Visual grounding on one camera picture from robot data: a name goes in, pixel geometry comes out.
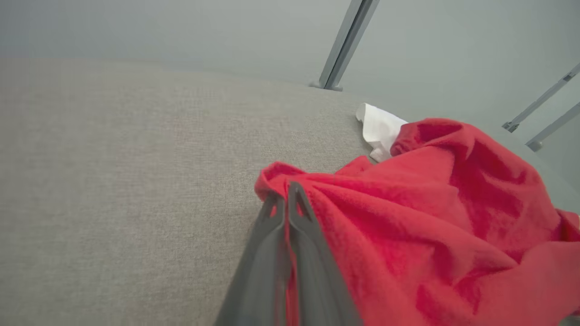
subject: gray fabric surface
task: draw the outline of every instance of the gray fabric surface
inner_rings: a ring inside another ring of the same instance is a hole
[[[259,171],[334,172],[368,154],[361,102],[141,64],[4,60],[0,324],[211,324],[260,208]]]

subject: white paper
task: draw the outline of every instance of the white paper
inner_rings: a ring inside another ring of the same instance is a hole
[[[407,121],[368,103],[358,107],[357,120],[362,121],[362,137],[372,146],[371,158],[382,162],[391,157],[390,149],[401,126]]]

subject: red towel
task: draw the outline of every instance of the red towel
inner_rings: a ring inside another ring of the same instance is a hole
[[[258,196],[299,182],[365,325],[557,325],[580,306],[578,215],[477,128],[404,125],[393,158],[334,175],[276,162]]]

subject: metal pole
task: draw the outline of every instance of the metal pole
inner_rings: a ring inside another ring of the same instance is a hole
[[[514,132],[524,119],[530,116],[538,107],[544,104],[552,95],[556,94],[562,87],[564,87],[568,81],[570,81],[574,76],[580,73],[580,63],[576,65],[568,74],[562,77],[554,86],[550,87],[542,96],[540,96],[536,101],[534,101],[530,106],[528,106],[522,113],[518,114],[511,121],[503,124],[502,127],[507,129],[509,132]]]
[[[340,25],[324,69],[317,83],[310,86],[342,91],[338,84],[363,33],[371,21],[379,0],[352,0]]]
[[[535,135],[532,139],[530,139],[530,141],[526,143],[526,146],[531,148],[532,151],[539,151],[542,148],[542,141],[546,139],[546,137],[553,134],[554,131],[558,130],[560,127],[565,125],[566,122],[572,120],[579,113],[580,113],[580,103],[573,106],[566,113],[564,113],[564,115],[556,119],[549,126],[545,127],[542,131],[540,131],[537,135]]]

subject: red cloth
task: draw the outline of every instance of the red cloth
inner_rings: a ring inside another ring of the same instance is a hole
[[[365,325],[557,325],[580,306],[578,215],[477,128],[404,125],[393,158],[334,175],[276,162],[258,196],[309,197]]]

